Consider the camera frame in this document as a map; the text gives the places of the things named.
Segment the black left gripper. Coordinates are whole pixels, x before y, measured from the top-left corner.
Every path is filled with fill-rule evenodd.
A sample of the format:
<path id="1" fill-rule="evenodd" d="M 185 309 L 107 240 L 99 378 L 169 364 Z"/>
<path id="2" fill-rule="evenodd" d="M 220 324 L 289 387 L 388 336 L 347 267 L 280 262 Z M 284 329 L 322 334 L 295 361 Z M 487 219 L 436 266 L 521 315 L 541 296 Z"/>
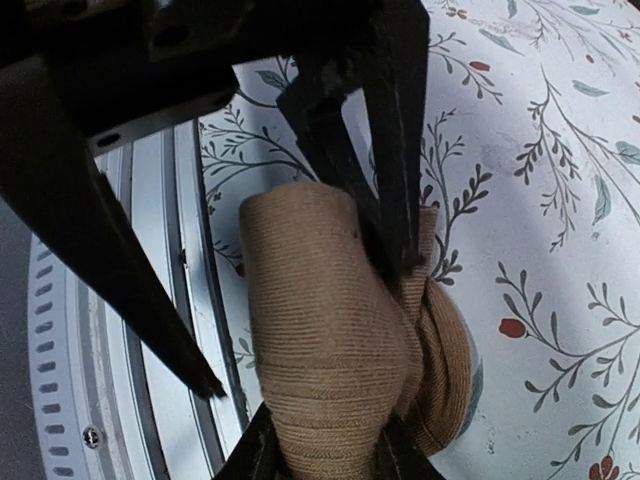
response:
<path id="1" fill-rule="evenodd" d="M 5 1 L 1 146 L 109 150 L 222 108 L 236 65 L 295 59 L 319 85 L 284 91 L 310 122 L 361 85 L 380 1 Z"/>

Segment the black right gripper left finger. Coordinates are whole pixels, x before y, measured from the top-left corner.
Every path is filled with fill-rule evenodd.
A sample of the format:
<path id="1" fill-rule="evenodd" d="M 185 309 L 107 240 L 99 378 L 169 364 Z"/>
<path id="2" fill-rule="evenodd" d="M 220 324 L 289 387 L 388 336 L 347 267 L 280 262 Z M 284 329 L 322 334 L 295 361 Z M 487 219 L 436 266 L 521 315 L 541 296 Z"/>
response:
<path id="1" fill-rule="evenodd" d="M 219 472 L 220 480 L 274 480 L 280 451 L 270 412 L 262 403 Z"/>

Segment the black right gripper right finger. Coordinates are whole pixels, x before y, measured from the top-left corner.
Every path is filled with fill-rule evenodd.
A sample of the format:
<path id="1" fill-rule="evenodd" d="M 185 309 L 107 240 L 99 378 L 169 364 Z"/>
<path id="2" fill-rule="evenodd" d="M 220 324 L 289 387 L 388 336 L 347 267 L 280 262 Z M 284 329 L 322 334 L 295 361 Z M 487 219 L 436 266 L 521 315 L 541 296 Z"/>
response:
<path id="1" fill-rule="evenodd" d="M 438 480 L 440 473 L 393 413 L 376 445 L 374 478 L 379 480 Z"/>

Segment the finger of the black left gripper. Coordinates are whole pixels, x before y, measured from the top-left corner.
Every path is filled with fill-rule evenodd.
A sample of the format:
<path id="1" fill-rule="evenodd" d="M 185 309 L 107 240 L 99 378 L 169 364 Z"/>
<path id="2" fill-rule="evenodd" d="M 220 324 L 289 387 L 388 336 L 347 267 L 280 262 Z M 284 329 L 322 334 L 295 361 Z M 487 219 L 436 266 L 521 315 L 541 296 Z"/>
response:
<path id="1" fill-rule="evenodd" d="M 420 1 L 297 1 L 298 74 L 277 105 L 317 178 L 357 204 L 369 259 L 387 286 L 425 262 L 419 251 L 420 147 L 430 18 Z M 364 96 L 376 184 L 342 109 Z"/>
<path id="2" fill-rule="evenodd" d="M 189 389 L 224 397 L 40 59 L 1 70 L 1 196 Z"/>

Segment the tan ribbed sock pair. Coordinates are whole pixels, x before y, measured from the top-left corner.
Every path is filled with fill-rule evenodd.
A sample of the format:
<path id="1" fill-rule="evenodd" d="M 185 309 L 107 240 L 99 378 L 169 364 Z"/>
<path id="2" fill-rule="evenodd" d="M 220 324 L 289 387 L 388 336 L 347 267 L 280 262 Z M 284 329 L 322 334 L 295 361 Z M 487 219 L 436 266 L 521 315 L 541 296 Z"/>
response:
<path id="1" fill-rule="evenodd" d="M 466 324 L 428 265 L 385 284 L 347 193 L 296 183 L 253 196 L 240 237 L 256 371 L 293 478 L 373 478 L 392 416 L 427 456 L 462 433 Z"/>

